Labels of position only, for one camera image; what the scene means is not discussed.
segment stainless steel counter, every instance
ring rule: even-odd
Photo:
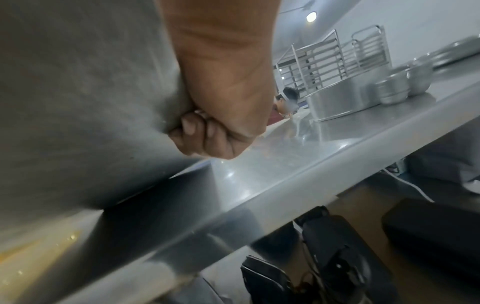
[[[301,110],[237,159],[203,161],[100,217],[72,220],[76,243],[15,303],[157,297],[479,116],[480,58],[439,71],[428,92],[321,123]]]

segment cable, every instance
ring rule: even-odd
[[[434,200],[432,200],[431,198],[429,198],[428,195],[425,194],[425,192],[423,192],[418,186],[412,184],[412,183],[409,183],[407,182],[406,180],[403,180],[401,178],[399,178],[398,176],[395,176],[393,173],[391,173],[390,171],[386,170],[386,169],[382,169],[383,172],[385,172],[386,174],[390,175],[391,177],[393,177],[394,179],[398,180],[399,182],[402,182],[404,184],[407,184],[408,186],[411,186],[413,188],[415,188],[427,201],[429,201],[430,203],[435,203]]]

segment white wall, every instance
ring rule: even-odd
[[[480,0],[361,0],[332,29],[346,42],[374,24],[385,27],[392,63],[398,65],[480,34]]]

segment ceiling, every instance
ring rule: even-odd
[[[302,47],[316,42],[359,1],[282,0],[273,37],[273,58],[282,56],[292,43]],[[308,23],[307,15],[311,12],[317,13],[317,19]]]

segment light fixture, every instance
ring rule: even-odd
[[[316,12],[311,12],[310,14],[308,14],[308,16],[306,17],[306,20],[308,22],[313,22],[315,21],[315,19],[317,19],[317,13]]]

